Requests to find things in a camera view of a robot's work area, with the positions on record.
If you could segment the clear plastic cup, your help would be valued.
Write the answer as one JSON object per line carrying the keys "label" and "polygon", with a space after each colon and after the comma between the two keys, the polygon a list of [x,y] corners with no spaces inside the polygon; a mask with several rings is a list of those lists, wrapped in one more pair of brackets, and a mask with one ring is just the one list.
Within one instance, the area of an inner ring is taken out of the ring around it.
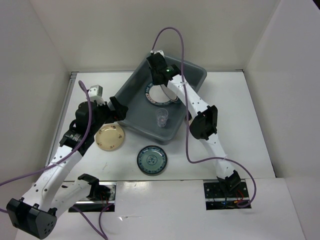
{"label": "clear plastic cup", "polygon": [[156,119],[157,119],[157,125],[160,128],[164,128],[167,124],[169,113],[165,108],[159,108],[155,112]]}

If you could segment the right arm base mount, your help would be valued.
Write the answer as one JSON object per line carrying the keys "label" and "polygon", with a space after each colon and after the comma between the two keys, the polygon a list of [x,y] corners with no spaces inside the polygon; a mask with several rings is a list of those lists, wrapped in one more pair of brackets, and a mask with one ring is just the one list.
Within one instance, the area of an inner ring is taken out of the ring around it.
{"label": "right arm base mount", "polygon": [[240,206],[246,205],[250,200],[244,180],[227,196],[223,193],[217,180],[205,180],[203,189],[207,211],[240,209]]}

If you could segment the white plate green red rim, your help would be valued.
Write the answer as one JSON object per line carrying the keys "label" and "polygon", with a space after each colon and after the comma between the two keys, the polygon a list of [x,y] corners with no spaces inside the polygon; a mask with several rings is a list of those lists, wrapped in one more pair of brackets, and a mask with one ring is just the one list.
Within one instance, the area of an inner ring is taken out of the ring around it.
{"label": "white plate green red rim", "polygon": [[163,91],[163,93],[174,103],[180,103],[180,99],[179,97],[172,91],[170,90],[168,87],[166,87],[164,84],[162,84],[161,89]]}

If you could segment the cream plate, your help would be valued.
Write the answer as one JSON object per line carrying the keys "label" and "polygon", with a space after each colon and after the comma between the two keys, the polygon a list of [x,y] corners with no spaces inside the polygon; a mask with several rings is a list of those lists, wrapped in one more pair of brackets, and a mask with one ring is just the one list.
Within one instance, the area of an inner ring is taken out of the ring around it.
{"label": "cream plate", "polygon": [[95,143],[104,151],[115,151],[123,144],[125,132],[118,124],[105,124],[95,135]]}

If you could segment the blue floral green plate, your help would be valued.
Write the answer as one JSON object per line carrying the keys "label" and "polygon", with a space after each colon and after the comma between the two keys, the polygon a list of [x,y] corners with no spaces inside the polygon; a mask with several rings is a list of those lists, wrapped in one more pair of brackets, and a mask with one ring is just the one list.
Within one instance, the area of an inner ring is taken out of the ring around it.
{"label": "blue floral green plate", "polygon": [[156,176],[166,169],[168,156],[161,147],[148,145],[138,152],[136,163],[145,175]]}

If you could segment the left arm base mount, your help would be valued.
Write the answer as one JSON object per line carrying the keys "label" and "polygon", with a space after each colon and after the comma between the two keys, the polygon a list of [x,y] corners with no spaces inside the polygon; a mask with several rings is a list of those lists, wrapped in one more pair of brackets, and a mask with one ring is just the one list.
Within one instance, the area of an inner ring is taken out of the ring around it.
{"label": "left arm base mount", "polygon": [[75,213],[77,208],[83,213],[99,213],[107,207],[105,212],[115,211],[117,183],[110,181],[101,181],[97,193],[93,197],[85,197],[77,201],[73,207],[68,209],[69,213]]}

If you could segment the white plate dark blue rim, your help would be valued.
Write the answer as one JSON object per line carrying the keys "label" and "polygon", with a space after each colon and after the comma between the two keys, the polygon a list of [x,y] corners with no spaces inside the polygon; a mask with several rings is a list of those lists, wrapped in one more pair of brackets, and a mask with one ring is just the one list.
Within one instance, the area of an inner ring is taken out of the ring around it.
{"label": "white plate dark blue rim", "polygon": [[154,85],[150,82],[145,88],[145,96],[147,100],[156,106],[168,106],[170,104],[178,104],[172,102],[162,91],[161,85]]}

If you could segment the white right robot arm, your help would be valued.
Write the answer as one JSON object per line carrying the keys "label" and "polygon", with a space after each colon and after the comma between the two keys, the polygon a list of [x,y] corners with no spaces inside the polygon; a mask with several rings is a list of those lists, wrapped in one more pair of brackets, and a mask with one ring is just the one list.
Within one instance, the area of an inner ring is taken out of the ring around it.
{"label": "white right robot arm", "polygon": [[175,65],[168,65],[162,51],[151,51],[147,58],[152,81],[157,86],[172,91],[188,108],[186,116],[192,118],[187,133],[199,140],[214,159],[219,191],[225,197],[232,196],[241,182],[235,167],[226,159],[226,153],[218,137],[218,109],[210,106],[190,86],[184,74]]}

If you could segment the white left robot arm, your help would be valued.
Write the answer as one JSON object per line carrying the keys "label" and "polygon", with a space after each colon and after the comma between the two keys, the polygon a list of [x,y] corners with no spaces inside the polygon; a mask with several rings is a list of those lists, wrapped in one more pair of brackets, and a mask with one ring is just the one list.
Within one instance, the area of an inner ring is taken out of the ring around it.
{"label": "white left robot arm", "polygon": [[94,143],[95,134],[104,124],[126,118],[128,107],[112,96],[111,107],[104,101],[91,99],[78,105],[75,119],[63,135],[49,165],[41,170],[39,179],[20,198],[6,205],[12,225],[40,240],[48,237],[58,218],[77,201],[96,199],[105,188],[99,179],[83,173],[70,186],[65,178]]}

